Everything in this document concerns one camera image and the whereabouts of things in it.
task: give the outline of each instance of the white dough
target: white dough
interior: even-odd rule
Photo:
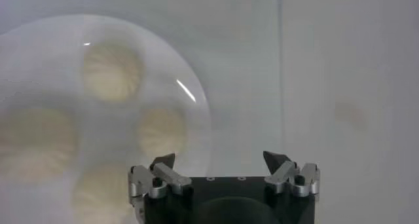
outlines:
[[[77,152],[72,119],[55,109],[20,110],[0,123],[0,174],[39,182],[63,174]]]
[[[150,109],[143,116],[139,129],[139,145],[151,159],[180,153],[187,139],[182,115],[170,109]]]
[[[80,224],[121,224],[132,206],[128,200],[128,169],[105,165],[83,175],[73,193]]]
[[[126,47],[103,43],[84,55],[84,87],[101,100],[122,102],[135,94],[142,72],[139,56]]]

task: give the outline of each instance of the screw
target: screw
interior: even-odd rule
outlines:
[[[153,187],[161,187],[163,185],[163,180],[159,177],[153,179]]]

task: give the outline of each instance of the white background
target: white background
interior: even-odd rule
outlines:
[[[419,0],[280,0],[285,152],[321,223],[419,219]]]

